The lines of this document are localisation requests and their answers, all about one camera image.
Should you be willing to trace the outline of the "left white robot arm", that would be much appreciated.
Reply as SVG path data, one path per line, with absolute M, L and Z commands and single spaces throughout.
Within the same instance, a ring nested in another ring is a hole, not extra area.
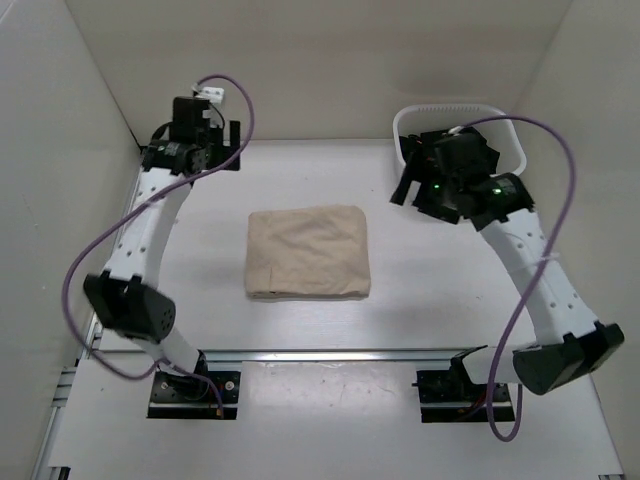
M 188 400 L 210 394 L 210 377 L 203 353 L 175 325 L 176 306 L 159 291 L 159 273 L 191 177 L 221 165 L 240 146 L 240 124 L 223 120 L 220 102 L 215 88 L 174 99 L 171 121 L 142 153 L 134 201 L 142 211 L 125 225 L 103 271 L 83 284 L 103 327 L 141 347 Z

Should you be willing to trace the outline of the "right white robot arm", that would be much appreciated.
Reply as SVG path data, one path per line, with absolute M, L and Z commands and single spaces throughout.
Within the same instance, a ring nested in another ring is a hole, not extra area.
M 418 183 L 413 206 L 447 223 L 472 223 L 504 265 L 524 300 L 535 341 L 505 351 L 510 373 L 544 395 L 597 370 L 623 344 L 622 329 L 605 325 L 584 303 L 559 262 L 524 183 L 498 173 L 500 154 L 475 129 L 398 139 L 404 168 L 392 203 L 402 205 Z

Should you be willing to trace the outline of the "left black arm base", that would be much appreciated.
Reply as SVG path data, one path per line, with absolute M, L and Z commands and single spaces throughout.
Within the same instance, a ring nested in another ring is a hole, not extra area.
M 241 386 L 238 370 L 209 370 L 210 386 L 192 377 L 182 377 L 157 370 L 150 391 L 149 419 L 235 420 Z

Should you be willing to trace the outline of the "beige trousers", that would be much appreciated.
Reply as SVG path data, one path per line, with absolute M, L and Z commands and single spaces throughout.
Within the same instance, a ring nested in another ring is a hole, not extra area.
M 365 298 L 368 230 L 357 206 L 253 212 L 244 285 L 254 298 Z

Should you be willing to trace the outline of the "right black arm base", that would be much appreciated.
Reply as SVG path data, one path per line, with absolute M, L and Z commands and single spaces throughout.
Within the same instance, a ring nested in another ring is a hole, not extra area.
M 452 370 L 418 370 L 412 386 L 423 424 L 488 422 L 485 384 L 462 380 Z

